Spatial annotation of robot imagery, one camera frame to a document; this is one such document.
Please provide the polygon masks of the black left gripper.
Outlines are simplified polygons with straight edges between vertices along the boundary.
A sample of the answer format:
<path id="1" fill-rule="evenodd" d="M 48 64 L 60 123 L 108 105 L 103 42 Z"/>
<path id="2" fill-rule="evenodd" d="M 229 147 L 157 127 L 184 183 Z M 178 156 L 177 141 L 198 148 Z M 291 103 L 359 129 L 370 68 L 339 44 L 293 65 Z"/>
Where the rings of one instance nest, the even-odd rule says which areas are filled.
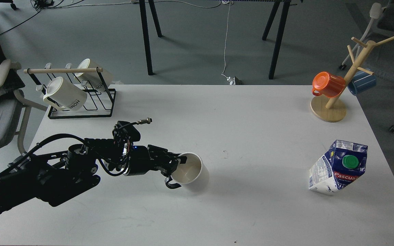
<path id="1" fill-rule="evenodd" d="M 123 175 L 144 175 L 150 170 L 159 170 L 163 176 L 168 177 L 177 169 L 178 165 L 186 162 L 186 156 L 179 156 L 179 154 L 169 152 L 165 148 L 154 145 L 134 146 Z"/>

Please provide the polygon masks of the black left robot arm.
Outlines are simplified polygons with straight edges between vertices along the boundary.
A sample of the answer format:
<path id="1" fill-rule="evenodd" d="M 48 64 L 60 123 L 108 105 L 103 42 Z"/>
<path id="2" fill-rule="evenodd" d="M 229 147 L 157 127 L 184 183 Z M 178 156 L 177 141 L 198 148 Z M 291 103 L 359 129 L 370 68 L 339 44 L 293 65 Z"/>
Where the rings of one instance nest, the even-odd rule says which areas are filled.
<path id="1" fill-rule="evenodd" d="M 88 191 L 101 179 L 96 174 L 96 161 L 111 176 L 159 170 L 168 188 L 179 188 L 180 184 L 170 184 L 171 174 L 188 161 L 186 156 L 158 146 L 134 145 L 141 138 L 135 125 L 151 122 L 151 118 L 118 121 L 112 139 L 82 139 L 61 133 L 37 143 L 0 172 L 0 214 L 33 198 L 56 207 Z"/>

